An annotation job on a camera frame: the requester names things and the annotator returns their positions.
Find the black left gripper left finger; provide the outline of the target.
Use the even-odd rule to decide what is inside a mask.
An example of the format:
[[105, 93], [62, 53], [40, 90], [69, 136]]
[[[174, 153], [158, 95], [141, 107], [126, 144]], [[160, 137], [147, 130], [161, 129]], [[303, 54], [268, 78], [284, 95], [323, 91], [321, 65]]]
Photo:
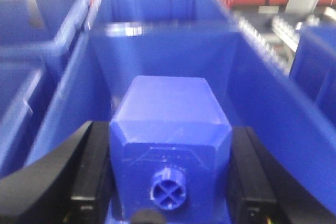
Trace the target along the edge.
[[104, 223], [112, 194], [109, 123], [88, 121], [1, 179], [1, 223]]

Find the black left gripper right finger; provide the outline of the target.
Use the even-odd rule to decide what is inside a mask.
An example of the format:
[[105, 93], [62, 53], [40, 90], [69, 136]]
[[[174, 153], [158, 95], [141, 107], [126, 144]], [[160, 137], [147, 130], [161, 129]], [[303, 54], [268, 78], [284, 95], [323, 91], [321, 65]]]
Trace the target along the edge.
[[250, 127], [233, 128], [227, 205], [232, 223], [335, 223]]

